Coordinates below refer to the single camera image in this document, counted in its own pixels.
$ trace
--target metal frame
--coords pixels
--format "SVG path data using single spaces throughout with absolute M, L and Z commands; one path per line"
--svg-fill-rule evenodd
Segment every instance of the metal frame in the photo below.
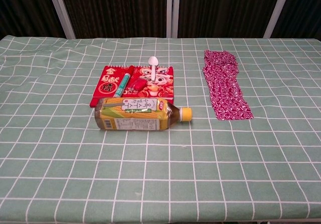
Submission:
M 273 10 L 273 13 L 271 15 L 269 24 L 266 27 L 263 38 L 270 38 L 271 37 L 274 27 L 277 23 L 277 20 L 279 19 L 279 16 L 280 16 L 283 6 L 285 4 L 285 1 L 286 0 L 277 0 L 274 10 Z
M 64 0 L 52 0 L 67 39 L 76 39 Z
M 167 0 L 166 11 L 166 37 L 172 37 L 172 22 L 173 22 L 173 0 Z
M 173 28 L 172 38 L 177 38 L 179 30 L 179 11 L 180 11 L 180 0 L 173 0 Z
M 75 33 L 69 19 L 69 15 L 64 4 L 64 0 L 52 0 L 57 15 L 59 17 L 61 26 L 65 32 L 67 39 L 75 39 Z M 279 19 L 283 6 L 286 0 L 277 0 L 270 21 L 266 27 L 264 38 L 270 38 L 275 25 Z M 179 10 L 180 0 L 167 0 L 167 12 L 166 12 L 166 37 L 177 38 L 179 27 Z

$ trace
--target bottle liquid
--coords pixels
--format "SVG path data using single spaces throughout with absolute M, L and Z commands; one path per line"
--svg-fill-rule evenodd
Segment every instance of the bottle liquid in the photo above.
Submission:
M 178 121 L 191 121 L 192 109 L 177 108 L 160 97 L 102 98 L 95 120 L 103 130 L 165 130 Z

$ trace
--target curtain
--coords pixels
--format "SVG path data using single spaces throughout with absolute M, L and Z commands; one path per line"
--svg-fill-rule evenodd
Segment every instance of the curtain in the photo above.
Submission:
M 321 40 L 321 0 L 286 0 L 272 37 Z
M 263 37 L 277 0 L 180 0 L 178 37 Z
M 166 37 L 167 0 L 64 0 L 77 38 Z
M 17 37 L 63 37 L 51 0 L 0 0 L 0 39 Z

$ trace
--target folded cloth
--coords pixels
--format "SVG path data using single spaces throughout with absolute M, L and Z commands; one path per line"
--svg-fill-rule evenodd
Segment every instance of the folded cloth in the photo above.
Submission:
M 205 50 L 203 73 L 212 107 L 218 120 L 248 120 L 253 114 L 237 83 L 239 73 L 235 56 L 227 51 Z

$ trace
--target red packet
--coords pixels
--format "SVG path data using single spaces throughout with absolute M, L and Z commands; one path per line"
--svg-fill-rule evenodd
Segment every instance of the red packet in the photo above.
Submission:
M 96 107 L 98 100 L 113 97 L 128 67 L 105 66 L 94 91 L 90 107 Z M 140 91 L 129 89 L 136 80 L 145 79 L 146 85 Z M 174 104 L 174 70 L 173 67 L 156 67 L 156 80 L 151 81 L 151 68 L 135 66 L 121 97 L 162 97 Z

